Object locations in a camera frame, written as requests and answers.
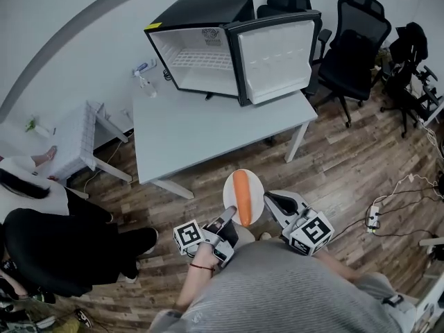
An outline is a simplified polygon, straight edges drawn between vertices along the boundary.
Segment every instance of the white plate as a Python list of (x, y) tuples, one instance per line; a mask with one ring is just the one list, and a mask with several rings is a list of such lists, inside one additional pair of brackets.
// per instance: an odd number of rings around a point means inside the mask
[[(264, 211), (264, 187), (261, 180), (252, 171), (247, 169), (240, 169), (247, 173), (248, 184), (250, 185), (250, 197), (251, 197), (251, 225), (256, 222)], [(236, 194), (234, 193), (233, 185), (233, 173), (228, 176), (223, 186), (223, 205), (225, 208), (229, 206), (236, 206)], [(241, 219), (239, 218), (239, 211), (233, 216), (233, 221), (241, 225)]]

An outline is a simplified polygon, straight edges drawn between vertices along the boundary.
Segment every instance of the fridge shelf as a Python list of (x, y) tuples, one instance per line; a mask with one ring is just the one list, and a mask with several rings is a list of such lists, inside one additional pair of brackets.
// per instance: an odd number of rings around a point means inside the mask
[(229, 52), (208, 49), (183, 49), (171, 63), (171, 66), (233, 70)]

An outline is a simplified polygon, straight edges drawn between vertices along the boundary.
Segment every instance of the red bracelet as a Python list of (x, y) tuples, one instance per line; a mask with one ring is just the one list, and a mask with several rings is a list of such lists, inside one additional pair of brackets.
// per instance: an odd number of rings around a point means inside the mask
[(195, 268), (199, 268), (199, 269), (207, 269), (207, 270), (210, 270), (210, 271), (214, 271), (214, 269), (213, 268), (205, 268), (204, 266), (198, 266), (198, 265), (194, 265), (194, 264), (190, 264), (190, 266), (194, 266)]

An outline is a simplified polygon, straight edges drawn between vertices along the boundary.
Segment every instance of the black chair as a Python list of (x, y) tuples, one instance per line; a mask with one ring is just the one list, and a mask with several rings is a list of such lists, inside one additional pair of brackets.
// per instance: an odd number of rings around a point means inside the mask
[[(281, 15), (292, 12), (304, 12), (311, 10), (310, 0), (267, 0), (266, 5), (261, 5), (257, 8), (257, 18), (269, 17), (275, 15)], [(327, 44), (332, 32), (327, 29), (323, 29), (318, 35), (318, 41), (321, 43), (321, 50), (319, 59), (314, 60), (311, 64), (315, 65), (321, 63), (325, 45)], [(302, 90), (304, 95), (309, 98), (315, 95), (318, 90), (318, 81), (315, 75), (311, 75), (309, 85)]]
[[(381, 112), (385, 110), (401, 111), (404, 124), (404, 132), (401, 136), (404, 138), (407, 134), (407, 115), (414, 120), (413, 127), (416, 127), (418, 119), (413, 112), (421, 119), (427, 120), (432, 113), (430, 106), (439, 105), (436, 98), (436, 88), (429, 88), (429, 77), (431, 76), (435, 80), (438, 78), (427, 66), (424, 66), (425, 71), (417, 70), (419, 63), (427, 59), (429, 55), (427, 38), (421, 26), (411, 22), (405, 27), (396, 28), (396, 31), (399, 38), (390, 45), (391, 72), (384, 86), (384, 92), (393, 100), (394, 105), (392, 108), (382, 107)], [(424, 95), (419, 98), (407, 90), (413, 75), (422, 83)]]
[(363, 6), (367, 10), (372, 10), (374, 13), (384, 16), (384, 7), (378, 0), (351, 0)]
[(315, 106), (338, 98), (347, 116), (345, 125), (351, 126), (345, 96), (358, 100), (358, 105), (370, 97), (371, 69), (382, 42), (391, 31), (390, 22), (364, 3), (352, 0), (338, 1), (338, 28), (330, 43), (331, 49), (319, 68), (319, 83), (332, 92)]

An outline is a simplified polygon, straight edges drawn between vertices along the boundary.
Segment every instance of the mini fridge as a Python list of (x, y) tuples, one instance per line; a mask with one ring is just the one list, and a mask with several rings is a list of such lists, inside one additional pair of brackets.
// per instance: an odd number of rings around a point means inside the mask
[(321, 13), (255, 19), (253, 0), (178, 0), (145, 28), (179, 90), (258, 104), (308, 86)]

